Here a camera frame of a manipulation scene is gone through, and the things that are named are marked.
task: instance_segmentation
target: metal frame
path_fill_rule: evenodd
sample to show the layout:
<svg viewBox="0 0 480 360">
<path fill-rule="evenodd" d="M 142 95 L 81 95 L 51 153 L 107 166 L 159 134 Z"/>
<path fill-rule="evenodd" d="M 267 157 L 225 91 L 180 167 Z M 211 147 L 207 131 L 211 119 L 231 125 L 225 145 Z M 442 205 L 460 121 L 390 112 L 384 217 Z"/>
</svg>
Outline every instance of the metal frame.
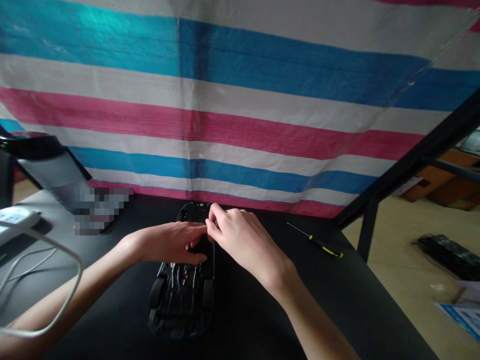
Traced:
<svg viewBox="0 0 480 360">
<path fill-rule="evenodd" d="M 12 206 L 14 199 L 14 159 L 0 150 L 0 209 Z"/>
<path fill-rule="evenodd" d="M 427 165 L 478 182 L 479 174 L 437 158 L 480 126 L 480 89 L 452 112 L 395 165 L 380 176 L 335 217 L 344 229 L 364 215 L 357 251 L 367 261 L 375 227 L 378 203 L 388 197 Z"/>
</svg>

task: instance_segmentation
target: hand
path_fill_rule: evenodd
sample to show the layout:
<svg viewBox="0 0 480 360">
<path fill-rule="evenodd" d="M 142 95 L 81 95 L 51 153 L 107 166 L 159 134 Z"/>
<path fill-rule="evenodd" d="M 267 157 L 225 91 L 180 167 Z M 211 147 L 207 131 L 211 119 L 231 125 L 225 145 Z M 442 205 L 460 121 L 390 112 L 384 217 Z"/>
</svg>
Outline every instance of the hand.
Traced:
<svg viewBox="0 0 480 360">
<path fill-rule="evenodd" d="M 193 248 L 207 227 L 197 222 L 169 222 L 146 227 L 125 236 L 116 246 L 130 253 L 135 262 L 155 261 L 198 265 L 207 260 L 204 254 L 193 254 Z"/>
<path fill-rule="evenodd" d="M 251 212 L 236 208 L 224 211 L 214 203 L 206 226 L 208 235 L 274 297 L 285 285 L 287 276 L 296 273 L 292 261 Z"/>
</svg>

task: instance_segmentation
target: table surface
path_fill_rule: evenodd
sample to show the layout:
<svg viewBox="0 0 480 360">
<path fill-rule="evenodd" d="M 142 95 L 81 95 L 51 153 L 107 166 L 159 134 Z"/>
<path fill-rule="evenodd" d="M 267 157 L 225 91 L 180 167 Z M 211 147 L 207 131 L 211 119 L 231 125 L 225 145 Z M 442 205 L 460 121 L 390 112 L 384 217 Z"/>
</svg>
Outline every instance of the table surface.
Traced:
<svg viewBox="0 0 480 360">
<path fill-rule="evenodd" d="M 35 229 L 81 256 L 85 267 L 141 228 L 175 221 L 185 200 L 135 195 L 119 218 L 98 236 L 74 233 L 74 216 L 46 191 L 21 204 L 42 212 Z M 325 312 L 363 359 L 437 359 L 382 284 L 342 232 L 329 219 L 252 210 L 297 271 Z M 329 256 L 287 225 L 294 224 L 340 248 L 342 259 Z M 0 248 L 0 277 L 15 257 L 45 248 L 26 235 Z M 32 265 L 38 259 L 31 259 Z M 215 308 L 208 331 L 195 340 L 171 342 L 147 328 L 150 289 L 158 263 L 141 263 L 126 271 L 87 311 L 47 358 L 113 359 L 304 359 L 282 308 L 219 246 L 216 252 Z M 43 296 L 70 279 L 75 270 L 55 254 L 41 269 L 12 281 L 0 298 L 0 322 L 10 322 Z"/>
</svg>

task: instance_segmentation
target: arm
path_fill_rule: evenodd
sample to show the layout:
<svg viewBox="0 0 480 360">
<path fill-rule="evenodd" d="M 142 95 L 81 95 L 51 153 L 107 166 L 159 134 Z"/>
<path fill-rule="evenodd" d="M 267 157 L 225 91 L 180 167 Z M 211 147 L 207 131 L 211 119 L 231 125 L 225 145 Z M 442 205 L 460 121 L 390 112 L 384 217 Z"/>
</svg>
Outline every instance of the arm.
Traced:
<svg viewBox="0 0 480 360">
<path fill-rule="evenodd" d="M 97 299 L 128 268 L 143 261 L 199 264 L 207 257 L 187 252 L 207 227 L 198 223 L 171 222 L 144 228 L 124 237 L 110 252 L 88 267 L 63 316 L 47 333 L 24 338 L 0 334 L 0 359 L 37 359 L 50 350 L 85 314 Z M 46 327 L 58 314 L 72 290 L 72 279 L 44 297 L 9 326 L 37 330 Z"/>
<path fill-rule="evenodd" d="M 238 209 L 224 211 L 213 204 L 206 225 L 209 236 L 279 302 L 309 360 L 359 359 L 254 214 Z"/>
</svg>

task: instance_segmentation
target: striped tarp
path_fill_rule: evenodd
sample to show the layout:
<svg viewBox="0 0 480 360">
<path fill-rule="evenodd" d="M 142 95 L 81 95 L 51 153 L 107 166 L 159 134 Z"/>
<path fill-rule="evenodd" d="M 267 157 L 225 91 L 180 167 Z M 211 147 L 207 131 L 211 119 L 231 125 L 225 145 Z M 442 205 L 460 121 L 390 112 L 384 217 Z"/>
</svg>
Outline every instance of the striped tarp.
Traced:
<svg viewBox="0 0 480 360">
<path fill-rule="evenodd" d="M 476 0 L 0 0 L 0 123 L 95 186 L 332 218 L 480 85 Z"/>
</svg>

